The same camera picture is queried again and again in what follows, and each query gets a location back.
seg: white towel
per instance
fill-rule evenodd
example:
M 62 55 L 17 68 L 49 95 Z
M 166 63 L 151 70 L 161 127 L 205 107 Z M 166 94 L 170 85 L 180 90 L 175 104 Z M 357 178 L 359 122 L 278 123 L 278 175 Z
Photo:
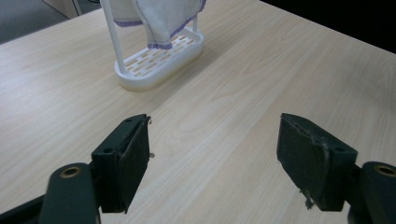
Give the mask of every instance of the white towel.
M 206 0 L 110 0 L 118 26 L 144 24 L 149 49 L 172 48 L 171 38 L 204 9 Z

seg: towel holder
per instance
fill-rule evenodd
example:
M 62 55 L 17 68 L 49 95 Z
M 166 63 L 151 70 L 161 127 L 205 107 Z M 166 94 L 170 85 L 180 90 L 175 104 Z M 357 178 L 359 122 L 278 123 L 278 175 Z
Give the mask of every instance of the towel holder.
M 174 36 L 171 49 L 144 48 L 123 59 L 109 1 L 100 0 L 116 53 L 117 60 L 114 63 L 114 69 L 124 89 L 128 91 L 149 90 L 202 52 L 204 35 L 197 29 L 196 16 L 192 21 L 192 27 L 186 26 Z

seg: light wood tabletop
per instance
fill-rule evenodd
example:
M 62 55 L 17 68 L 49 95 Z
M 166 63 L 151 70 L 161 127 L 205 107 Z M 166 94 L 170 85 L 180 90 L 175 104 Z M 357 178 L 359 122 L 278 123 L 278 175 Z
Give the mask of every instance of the light wood tabletop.
M 396 55 L 258 0 L 207 1 L 203 53 L 160 86 L 123 89 L 103 11 L 0 46 L 0 213 L 146 113 L 155 158 L 127 215 L 103 223 L 347 223 L 307 210 L 276 159 L 281 113 L 396 165 Z M 118 29 L 125 54 L 143 27 Z

